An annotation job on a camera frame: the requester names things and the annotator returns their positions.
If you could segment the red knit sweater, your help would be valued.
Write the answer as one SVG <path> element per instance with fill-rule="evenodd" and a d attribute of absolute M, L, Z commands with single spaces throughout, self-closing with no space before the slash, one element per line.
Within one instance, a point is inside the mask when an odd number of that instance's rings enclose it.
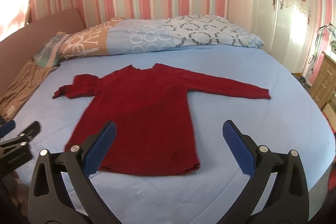
<path fill-rule="evenodd" d="M 83 74 L 54 97 L 91 97 L 65 149 L 84 143 L 103 125 L 117 136 L 100 170 L 136 176 L 175 176 L 200 167 L 187 94 L 202 92 L 248 99 L 270 98 L 267 89 L 239 81 L 155 64 L 124 67 L 104 77 Z"/>

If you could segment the brown bed skirt fabric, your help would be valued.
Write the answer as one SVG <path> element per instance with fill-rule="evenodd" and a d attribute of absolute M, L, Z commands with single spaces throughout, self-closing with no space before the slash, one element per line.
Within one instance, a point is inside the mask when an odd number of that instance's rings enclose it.
<path fill-rule="evenodd" d="M 7 122 L 14 119 L 40 84 L 57 68 L 45 68 L 33 61 L 27 61 L 5 94 L 1 96 L 1 117 Z"/>

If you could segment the plaid pastel pillow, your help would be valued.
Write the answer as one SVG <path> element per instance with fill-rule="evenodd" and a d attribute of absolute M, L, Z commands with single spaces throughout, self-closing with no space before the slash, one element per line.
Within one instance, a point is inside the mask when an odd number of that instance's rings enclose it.
<path fill-rule="evenodd" d="M 69 38 L 65 32 L 57 32 L 33 57 L 33 62 L 44 68 L 52 68 L 59 63 L 60 47 Z"/>

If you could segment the light blue bed sheet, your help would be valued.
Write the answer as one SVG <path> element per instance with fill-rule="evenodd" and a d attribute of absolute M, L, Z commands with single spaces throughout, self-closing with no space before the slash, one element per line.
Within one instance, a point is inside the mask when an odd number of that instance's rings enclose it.
<path fill-rule="evenodd" d="M 15 116 L 38 121 L 38 156 L 70 149 L 107 122 L 117 136 L 91 181 L 124 223 L 215 223 L 248 177 L 225 121 L 273 152 L 296 150 L 312 188 L 335 157 L 334 134 L 302 85 L 256 48 L 184 50 L 64 61 Z"/>

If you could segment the cardboard box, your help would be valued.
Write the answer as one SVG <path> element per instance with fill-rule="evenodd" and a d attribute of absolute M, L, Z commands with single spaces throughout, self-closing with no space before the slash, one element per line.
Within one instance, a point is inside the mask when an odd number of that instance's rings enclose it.
<path fill-rule="evenodd" d="M 326 104 L 322 112 L 330 123 L 335 123 L 335 118 L 336 118 L 335 108 L 333 107 L 331 102 Z"/>

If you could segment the wooden drawer cabinet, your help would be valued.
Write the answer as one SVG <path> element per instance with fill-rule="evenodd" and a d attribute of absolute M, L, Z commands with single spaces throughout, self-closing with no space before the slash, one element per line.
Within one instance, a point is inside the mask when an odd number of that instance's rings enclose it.
<path fill-rule="evenodd" d="M 335 91 L 335 61 L 322 52 L 323 59 L 317 77 L 312 84 L 309 94 L 320 110 L 323 110 Z"/>

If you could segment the patterned blue tan duvet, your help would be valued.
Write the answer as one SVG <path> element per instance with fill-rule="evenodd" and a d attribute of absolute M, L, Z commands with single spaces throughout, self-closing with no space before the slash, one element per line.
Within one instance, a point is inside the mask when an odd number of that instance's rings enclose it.
<path fill-rule="evenodd" d="M 257 35 L 217 15 L 113 18 L 70 35 L 60 47 L 60 56 L 70 59 L 216 45 L 261 48 L 263 42 Z"/>

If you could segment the white desk lamp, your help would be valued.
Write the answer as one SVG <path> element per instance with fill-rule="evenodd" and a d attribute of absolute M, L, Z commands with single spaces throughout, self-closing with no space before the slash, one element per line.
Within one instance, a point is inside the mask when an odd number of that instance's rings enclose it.
<path fill-rule="evenodd" d="M 318 59 L 318 55 L 319 55 L 319 52 L 321 50 L 321 47 L 322 47 L 322 38 L 324 36 L 324 31 L 327 30 L 327 32 L 331 35 L 332 37 L 332 40 L 331 40 L 331 50 L 333 52 L 335 52 L 335 26 L 329 22 L 327 25 L 324 25 L 324 26 L 321 26 L 319 29 L 318 29 L 318 32 L 317 32 L 317 37 L 315 39 L 315 42 L 314 42 L 314 51 L 313 51 L 313 54 L 311 55 L 311 57 L 309 57 L 308 59 L 308 69 L 307 69 L 307 73 L 306 73 L 306 79 L 309 79 L 314 68 L 315 68 L 315 65 L 317 63 L 317 59 Z"/>

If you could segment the white ornate wardrobe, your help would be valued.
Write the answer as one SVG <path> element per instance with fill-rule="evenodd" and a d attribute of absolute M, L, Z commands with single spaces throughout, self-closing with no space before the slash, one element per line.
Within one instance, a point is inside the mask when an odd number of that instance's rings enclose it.
<path fill-rule="evenodd" d="M 257 35 L 262 49 L 301 73 L 313 39 L 316 0 L 228 0 L 228 20 Z"/>

